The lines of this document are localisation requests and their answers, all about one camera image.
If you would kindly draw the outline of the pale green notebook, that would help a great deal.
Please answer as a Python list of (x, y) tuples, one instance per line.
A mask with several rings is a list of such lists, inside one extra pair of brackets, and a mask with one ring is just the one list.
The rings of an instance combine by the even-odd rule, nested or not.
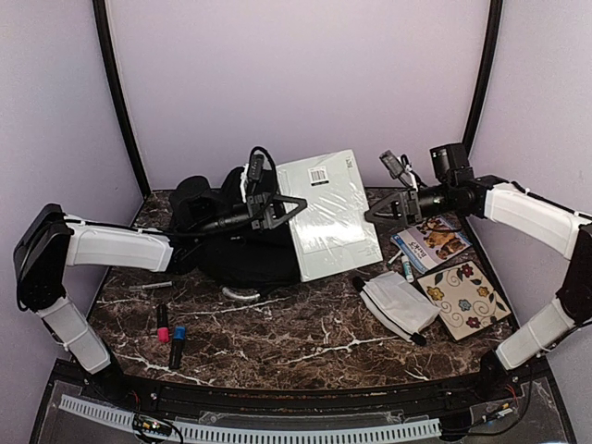
[(282, 164), (277, 180), (282, 194), (307, 202), (289, 221), (302, 282), (383, 260), (352, 150)]

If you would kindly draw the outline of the dog picture book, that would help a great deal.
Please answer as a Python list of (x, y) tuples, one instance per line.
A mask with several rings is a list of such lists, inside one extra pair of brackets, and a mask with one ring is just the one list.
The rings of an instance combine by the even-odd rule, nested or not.
[(428, 218), (390, 237), (390, 241), (407, 256), (420, 273), (444, 264), (471, 246), (459, 228), (444, 216)]

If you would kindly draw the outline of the black backpack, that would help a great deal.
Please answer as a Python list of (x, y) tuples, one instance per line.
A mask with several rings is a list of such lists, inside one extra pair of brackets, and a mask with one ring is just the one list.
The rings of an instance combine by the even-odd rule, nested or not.
[(241, 211), (241, 173), (237, 166), (214, 189), (204, 176), (184, 179), (168, 201), (169, 229), (182, 236), (171, 241), (173, 253), (166, 271), (184, 275), (199, 269), (220, 285), (237, 289), (284, 287), (300, 282), (300, 268), (290, 235), (283, 224), (272, 230), (243, 226), (196, 237), (204, 223)]

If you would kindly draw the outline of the white fabric pouch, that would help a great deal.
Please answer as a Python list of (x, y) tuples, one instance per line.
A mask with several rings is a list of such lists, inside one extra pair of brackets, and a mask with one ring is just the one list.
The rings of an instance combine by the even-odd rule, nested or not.
[(388, 271), (370, 280), (354, 277), (351, 283), (384, 327), (407, 342), (426, 345), (422, 331), (436, 320), (440, 309), (401, 274)]

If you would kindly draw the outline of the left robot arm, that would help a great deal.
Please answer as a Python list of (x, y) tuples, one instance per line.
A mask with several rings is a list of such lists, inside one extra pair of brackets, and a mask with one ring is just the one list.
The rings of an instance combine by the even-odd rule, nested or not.
[(265, 293), (300, 280), (286, 197), (262, 202), (219, 199), (214, 192), (174, 208), (169, 227), (138, 228), (91, 221), (45, 205), (13, 251), (17, 307), (36, 314), (111, 403), (130, 396), (114, 353), (95, 332), (64, 283), (68, 269), (112, 267), (184, 276), (195, 269), (236, 287)]

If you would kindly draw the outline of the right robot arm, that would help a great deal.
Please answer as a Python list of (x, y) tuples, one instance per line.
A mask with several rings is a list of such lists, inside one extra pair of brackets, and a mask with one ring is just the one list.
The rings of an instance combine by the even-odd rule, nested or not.
[(430, 150), (435, 186), (404, 186), (364, 214), (371, 223), (408, 228), (454, 212), (512, 228), (558, 253), (568, 263), (554, 298), (481, 361), (486, 370), (472, 382), (481, 401), (508, 385), (509, 372), (548, 352), (591, 323), (591, 217), (537, 195), (515, 181), (478, 177), (460, 143)]

